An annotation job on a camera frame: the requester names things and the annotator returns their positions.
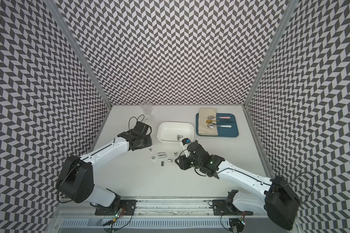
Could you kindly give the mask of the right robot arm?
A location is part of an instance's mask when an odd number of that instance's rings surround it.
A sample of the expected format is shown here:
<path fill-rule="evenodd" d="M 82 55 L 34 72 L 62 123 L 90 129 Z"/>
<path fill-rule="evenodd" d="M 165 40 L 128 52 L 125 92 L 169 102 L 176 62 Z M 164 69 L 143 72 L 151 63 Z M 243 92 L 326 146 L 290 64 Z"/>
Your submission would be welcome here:
<path fill-rule="evenodd" d="M 248 172 L 223 157 L 210 155 L 198 141 L 185 138 L 180 144 L 183 150 L 175 162 L 181 170 L 194 168 L 207 177 L 237 184 L 248 194 L 231 192 L 234 210 L 267 215 L 277 226 L 292 230 L 301 201 L 284 177 L 269 178 Z"/>

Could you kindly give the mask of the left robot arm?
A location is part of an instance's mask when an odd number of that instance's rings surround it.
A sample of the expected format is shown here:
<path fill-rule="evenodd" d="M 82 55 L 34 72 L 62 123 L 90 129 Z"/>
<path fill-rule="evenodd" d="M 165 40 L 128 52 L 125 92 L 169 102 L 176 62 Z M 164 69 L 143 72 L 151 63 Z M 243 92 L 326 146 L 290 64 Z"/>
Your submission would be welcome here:
<path fill-rule="evenodd" d="M 57 197 L 61 194 L 75 203 L 90 202 L 103 207 L 114 204 L 118 195 L 95 184 L 94 175 L 105 164 L 128 151 L 152 146 L 152 127 L 138 121 L 134 128 L 122 132 L 99 149 L 82 156 L 69 156 L 62 165 L 56 183 Z"/>

